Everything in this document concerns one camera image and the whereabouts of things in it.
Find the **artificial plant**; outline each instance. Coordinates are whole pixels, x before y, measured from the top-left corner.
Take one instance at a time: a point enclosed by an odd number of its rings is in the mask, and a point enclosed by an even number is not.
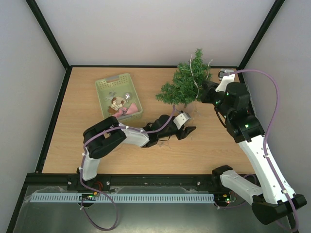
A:
[[[179,63],[173,76],[173,83],[165,83],[156,99],[168,104],[185,106],[195,100],[200,101],[203,92],[202,82],[210,80],[211,77],[210,66],[203,63],[202,55],[202,49],[197,49],[195,57],[190,59],[189,64]]]

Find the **white cable tray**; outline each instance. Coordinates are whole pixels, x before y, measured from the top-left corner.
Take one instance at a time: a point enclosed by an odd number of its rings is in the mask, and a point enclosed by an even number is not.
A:
[[[109,194],[115,203],[214,203],[213,194]],[[81,193],[34,193],[30,202],[80,202]],[[108,203],[110,200],[100,195],[84,202]]]

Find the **white wall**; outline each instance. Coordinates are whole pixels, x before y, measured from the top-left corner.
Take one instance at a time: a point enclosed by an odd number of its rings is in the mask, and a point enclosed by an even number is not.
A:
[[[280,88],[280,109],[269,140],[285,178],[309,204],[298,210],[301,228],[311,229],[311,1],[288,0],[255,51],[247,68],[264,70]],[[276,95],[264,76],[246,73],[257,115],[265,129]]]
[[[71,65],[238,66],[274,0],[37,0]]]
[[[64,74],[26,1],[0,1],[0,233],[35,171]]]

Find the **black metal frame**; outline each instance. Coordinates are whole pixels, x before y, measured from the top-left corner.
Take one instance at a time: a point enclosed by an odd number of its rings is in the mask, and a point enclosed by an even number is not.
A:
[[[235,68],[235,69],[243,69],[245,68],[246,64],[250,60],[251,56],[253,55],[254,51],[256,50],[258,44],[260,43],[261,39],[265,35],[266,31],[268,30],[269,26],[271,25],[273,19],[277,15],[278,11],[280,10],[282,4],[285,0],[275,0],[272,8],[270,9],[267,17],[265,18],[263,24],[261,25],[259,31],[257,32],[252,44],[250,45],[249,49],[247,50],[242,62],[238,67],[232,66],[217,66],[211,68]],[[68,85],[68,81],[70,78],[70,74],[73,67],[140,67],[140,68],[176,68],[177,66],[128,66],[128,65],[109,65],[109,66],[81,66],[81,65],[69,65],[68,61],[66,60],[61,48],[59,47],[50,27],[48,26],[42,12],[40,11],[37,3],[35,0],[26,0],[28,3],[31,11],[33,12],[35,18],[37,19],[39,25],[41,26],[43,32],[45,33],[47,39],[49,40],[51,46],[53,47],[55,53],[57,54],[59,60],[61,61],[63,67],[66,70],[63,83],[57,98],[56,106],[54,108],[51,121],[49,124],[49,128],[43,143],[42,151],[40,153],[40,157],[36,166],[35,173],[29,173],[26,176],[24,185],[22,187],[21,193],[19,195],[16,207],[14,209],[11,221],[9,223],[9,227],[7,229],[7,233],[12,233],[17,221],[17,217],[19,214],[19,210],[22,206],[27,187],[30,185],[42,185],[42,186],[67,186],[68,185],[68,176],[70,174],[42,174],[42,169],[44,166],[44,162],[47,156],[47,152],[51,143],[52,135],[56,126],[57,118],[59,115],[59,111],[63,102],[63,98],[66,92],[66,88]],[[239,80],[241,83],[244,83],[244,77],[242,74],[238,74]],[[216,190],[214,186],[211,185],[211,176],[212,175],[112,175],[112,174],[99,174],[99,177],[103,179],[109,179],[110,186],[136,186],[142,185],[147,183],[149,186],[156,186],[157,183],[163,186],[163,180],[170,186],[183,186],[186,188],[194,187],[200,191],[210,191],[214,193],[218,192],[226,192],[228,191],[226,188],[221,190]],[[198,181],[204,181],[202,185],[198,185]],[[294,225],[294,218],[292,215],[289,216],[289,222],[291,226]]]

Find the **green plastic basket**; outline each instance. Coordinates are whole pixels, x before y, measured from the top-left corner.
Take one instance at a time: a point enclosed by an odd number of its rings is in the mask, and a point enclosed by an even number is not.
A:
[[[127,122],[134,119],[139,119],[142,116],[142,106],[140,104],[137,92],[134,88],[134,84],[132,82],[131,75],[120,74],[111,76],[105,79],[100,79],[95,82],[96,90],[98,94],[98,99],[101,105],[102,114],[104,119],[110,117],[112,114],[108,112],[108,107],[111,105],[110,100],[105,100],[107,96],[109,96],[109,92],[116,92],[115,96],[123,97],[125,93],[131,93],[131,98],[129,102],[127,102],[124,106],[129,107],[131,103],[135,103],[138,112],[133,114],[128,114],[125,116],[121,116],[118,118],[119,122]]]

